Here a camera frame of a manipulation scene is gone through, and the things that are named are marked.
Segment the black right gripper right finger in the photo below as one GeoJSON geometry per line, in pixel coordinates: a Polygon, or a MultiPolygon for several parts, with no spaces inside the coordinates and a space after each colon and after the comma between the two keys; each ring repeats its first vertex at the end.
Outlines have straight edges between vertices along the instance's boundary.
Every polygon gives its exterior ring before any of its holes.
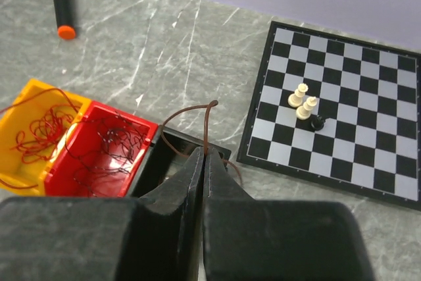
{"type": "Polygon", "coordinates": [[[362,234],[342,203],[252,198],[207,153],[203,258],[208,280],[373,280],[362,234]]]}

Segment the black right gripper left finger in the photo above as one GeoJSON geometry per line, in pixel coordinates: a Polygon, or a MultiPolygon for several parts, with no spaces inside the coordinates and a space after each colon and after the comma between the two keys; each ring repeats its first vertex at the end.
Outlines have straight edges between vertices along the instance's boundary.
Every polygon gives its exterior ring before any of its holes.
{"type": "Polygon", "coordinates": [[[2,280],[196,280],[205,156],[142,197],[11,197],[2,280]]]}

